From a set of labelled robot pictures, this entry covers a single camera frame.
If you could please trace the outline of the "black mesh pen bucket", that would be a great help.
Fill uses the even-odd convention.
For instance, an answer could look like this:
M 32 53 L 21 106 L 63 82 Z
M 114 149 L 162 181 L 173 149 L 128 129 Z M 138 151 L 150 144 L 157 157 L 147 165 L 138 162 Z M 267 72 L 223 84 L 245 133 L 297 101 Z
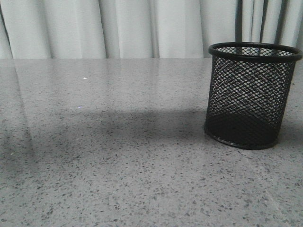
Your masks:
M 205 133 L 248 150 L 277 143 L 296 63 L 294 47 L 249 42 L 213 44 Z

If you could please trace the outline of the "black vertical pole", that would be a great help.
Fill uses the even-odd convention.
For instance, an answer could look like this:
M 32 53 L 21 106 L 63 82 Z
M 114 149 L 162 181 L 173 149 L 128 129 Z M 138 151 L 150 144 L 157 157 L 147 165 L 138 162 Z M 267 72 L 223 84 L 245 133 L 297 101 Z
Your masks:
M 235 42 L 242 42 L 242 10 L 243 0 L 236 1 L 235 11 Z

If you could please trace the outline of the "light grey curtain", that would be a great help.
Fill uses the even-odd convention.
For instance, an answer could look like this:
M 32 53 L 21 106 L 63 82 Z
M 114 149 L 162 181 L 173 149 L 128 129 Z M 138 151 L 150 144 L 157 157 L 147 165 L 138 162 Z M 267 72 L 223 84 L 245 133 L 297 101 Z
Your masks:
M 208 58 L 235 42 L 236 0 L 3 0 L 0 56 Z M 242 42 L 302 48 L 300 0 L 243 0 Z

